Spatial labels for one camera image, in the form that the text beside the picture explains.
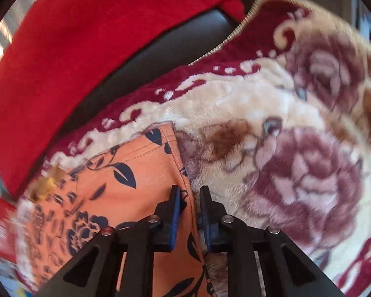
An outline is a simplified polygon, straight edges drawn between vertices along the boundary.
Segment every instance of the rose pattern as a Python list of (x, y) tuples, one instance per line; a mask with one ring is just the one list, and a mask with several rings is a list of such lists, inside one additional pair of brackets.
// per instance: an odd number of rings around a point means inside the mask
[(309, 127), (275, 129), (254, 153), (256, 171), (245, 182), (242, 208), (266, 217), (305, 253), (349, 237), (361, 197), (360, 164), (332, 135)]
[(342, 111), (352, 110), (364, 66), (347, 36), (303, 34), (285, 59), (297, 90), (311, 91), (330, 109), (337, 104)]
[(70, 254), (74, 256), (101, 229), (107, 226), (108, 220), (106, 217), (92, 215), (88, 218), (87, 211), (78, 211), (72, 222), (71, 229), (67, 230), (67, 247)]

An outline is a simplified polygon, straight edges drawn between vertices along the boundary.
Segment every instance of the screw head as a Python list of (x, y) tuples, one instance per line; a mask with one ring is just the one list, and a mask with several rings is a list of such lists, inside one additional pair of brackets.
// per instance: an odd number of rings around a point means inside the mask
[(234, 217), (232, 215), (224, 215), (221, 220), (224, 222), (224, 223), (232, 223), (234, 222)]
[(273, 227), (273, 226), (269, 226), (269, 227), (268, 227), (268, 231), (269, 231), (270, 233), (272, 233), (272, 234), (278, 234), (278, 233), (280, 232), (280, 229), (275, 228), (275, 227)]
[(157, 223), (159, 221), (159, 216), (156, 214), (149, 215), (147, 221), (150, 223)]
[(111, 236), (113, 233), (114, 233), (114, 228), (113, 227), (107, 226), (107, 227), (102, 229), (102, 234), (104, 236)]

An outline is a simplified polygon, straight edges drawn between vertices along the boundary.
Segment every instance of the red fleece blanket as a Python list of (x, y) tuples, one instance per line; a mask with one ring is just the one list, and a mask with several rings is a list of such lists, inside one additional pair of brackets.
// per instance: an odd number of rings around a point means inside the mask
[(225, 0), (38, 0), (0, 62), (0, 173), (13, 196), (77, 104), (160, 33)]

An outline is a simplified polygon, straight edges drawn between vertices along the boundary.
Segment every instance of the red label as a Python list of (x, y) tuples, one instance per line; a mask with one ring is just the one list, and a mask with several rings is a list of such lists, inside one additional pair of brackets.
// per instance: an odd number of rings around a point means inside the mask
[(15, 218), (16, 207), (0, 198), (0, 257), (16, 263)]

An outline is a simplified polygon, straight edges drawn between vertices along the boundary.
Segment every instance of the floral blanket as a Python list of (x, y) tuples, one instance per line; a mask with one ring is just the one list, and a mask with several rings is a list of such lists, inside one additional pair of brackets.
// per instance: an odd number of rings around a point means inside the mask
[[(127, 95), (61, 139), (76, 167), (172, 122), (198, 203), (281, 228), (348, 296), (371, 290), (371, 44), (307, 0), (257, 0), (209, 56)], [(225, 261), (205, 254), (214, 294)]]

